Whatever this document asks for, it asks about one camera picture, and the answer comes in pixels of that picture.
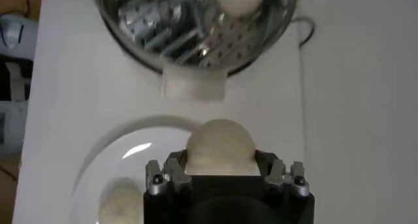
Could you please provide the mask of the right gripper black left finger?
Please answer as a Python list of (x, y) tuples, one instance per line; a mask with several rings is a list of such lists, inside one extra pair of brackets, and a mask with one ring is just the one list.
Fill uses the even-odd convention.
[(146, 171), (146, 190), (150, 195), (165, 195), (169, 190), (177, 194), (188, 194), (192, 189), (192, 177), (185, 173), (187, 151), (172, 152), (160, 168), (157, 160), (148, 161)]

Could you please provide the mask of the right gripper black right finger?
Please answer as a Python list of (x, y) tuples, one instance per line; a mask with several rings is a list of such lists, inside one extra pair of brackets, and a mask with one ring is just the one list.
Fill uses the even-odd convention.
[(287, 171), (285, 163), (276, 154), (261, 150), (255, 151), (255, 160), (269, 192), (279, 194), (288, 190), (294, 197), (309, 196), (310, 185), (303, 162), (295, 161)]

